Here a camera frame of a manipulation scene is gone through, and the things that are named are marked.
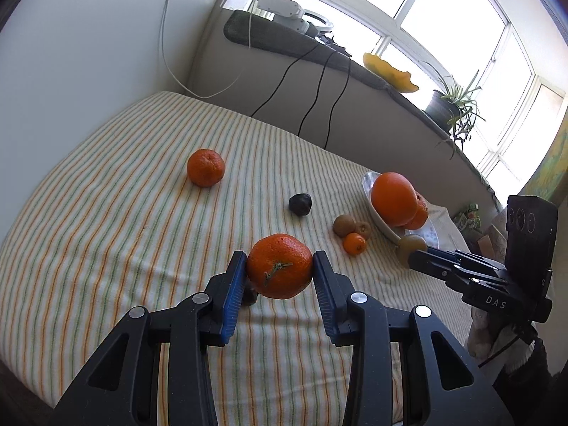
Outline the right white gloved hand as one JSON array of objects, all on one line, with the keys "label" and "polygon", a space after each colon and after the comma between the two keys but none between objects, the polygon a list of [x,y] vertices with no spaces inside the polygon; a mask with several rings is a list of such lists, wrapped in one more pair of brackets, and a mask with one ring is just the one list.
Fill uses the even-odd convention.
[{"label": "right white gloved hand", "polygon": [[520,339],[512,324],[475,307],[471,308],[471,316],[466,349],[478,365],[487,362],[481,368],[486,374],[497,376],[504,371],[509,375],[529,361],[535,342]]}]

